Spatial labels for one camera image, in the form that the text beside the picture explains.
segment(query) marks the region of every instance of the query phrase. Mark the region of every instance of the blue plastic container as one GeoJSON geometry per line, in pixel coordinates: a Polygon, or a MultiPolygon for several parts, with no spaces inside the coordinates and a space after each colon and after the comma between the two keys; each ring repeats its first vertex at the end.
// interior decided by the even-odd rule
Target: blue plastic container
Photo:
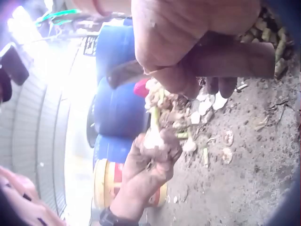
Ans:
{"type": "Polygon", "coordinates": [[[95,56],[99,84],[108,70],[136,59],[133,26],[104,25],[98,36],[95,56]]]}
{"type": "Polygon", "coordinates": [[[110,162],[125,163],[132,143],[132,139],[98,135],[93,154],[93,168],[98,159],[108,159],[110,162]]]}
{"type": "Polygon", "coordinates": [[[133,20],[131,18],[125,18],[123,21],[124,26],[133,26],[133,20]]]}
{"type": "Polygon", "coordinates": [[[134,94],[134,83],[113,90],[103,78],[95,97],[94,121],[98,134],[135,139],[146,132],[149,113],[145,101],[134,94]]]}

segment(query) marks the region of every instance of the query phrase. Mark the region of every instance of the soil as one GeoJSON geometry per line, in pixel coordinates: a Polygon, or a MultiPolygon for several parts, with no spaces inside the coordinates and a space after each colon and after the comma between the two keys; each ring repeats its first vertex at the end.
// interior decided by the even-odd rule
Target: soil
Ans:
{"type": "Polygon", "coordinates": [[[210,123],[198,129],[197,152],[182,155],[175,164],[168,182],[170,203],[146,210],[152,226],[263,225],[284,198],[300,163],[295,116],[300,67],[291,62],[281,81],[240,79],[238,86],[242,81],[248,87],[234,93],[210,123]],[[256,131],[255,125],[267,115],[267,125],[256,131]],[[223,136],[228,130],[234,142],[233,159],[226,165],[222,149],[227,147],[223,136]],[[207,144],[210,137],[216,141],[207,144]],[[208,169],[202,157],[205,146],[208,169]]]}

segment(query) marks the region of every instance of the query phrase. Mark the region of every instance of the pink fabric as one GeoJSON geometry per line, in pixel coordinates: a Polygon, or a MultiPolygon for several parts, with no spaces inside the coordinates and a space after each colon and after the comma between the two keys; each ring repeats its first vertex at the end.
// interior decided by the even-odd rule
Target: pink fabric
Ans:
{"type": "Polygon", "coordinates": [[[145,98],[148,95],[148,89],[145,88],[145,84],[149,79],[142,79],[141,81],[137,82],[134,86],[134,94],[137,96],[141,96],[145,98]]]}

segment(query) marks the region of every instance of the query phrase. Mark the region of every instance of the dirty hand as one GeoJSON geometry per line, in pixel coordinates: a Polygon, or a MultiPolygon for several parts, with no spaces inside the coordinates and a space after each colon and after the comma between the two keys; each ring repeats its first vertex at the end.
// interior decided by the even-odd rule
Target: dirty hand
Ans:
{"type": "Polygon", "coordinates": [[[137,61],[171,93],[195,98],[196,77],[207,77],[208,92],[228,98],[237,77],[274,76],[272,44],[234,39],[260,9],[260,0],[132,0],[137,61]]]}
{"type": "Polygon", "coordinates": [[[144,148],[145,134],[140,134],[131,147],[122,172],[120,191],[110,210],[118,217],[139,221],[150,197],[173,177],[173,166],[182,153],[179,140],[166,129],[161,130],[165,149],[144,148]],[[146,167],[152,161],[152,167],[146,167]]]}

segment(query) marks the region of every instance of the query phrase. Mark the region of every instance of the black watch strap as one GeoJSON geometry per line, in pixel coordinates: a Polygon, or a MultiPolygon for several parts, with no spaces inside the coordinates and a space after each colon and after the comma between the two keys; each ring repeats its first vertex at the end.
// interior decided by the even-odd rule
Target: black watch strap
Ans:
{"type": "Polygon", "coordinates": [[[101,212],[99,223],[101,226],[138,226],[138,223],[115,216],[110,208],[101,212]]]}

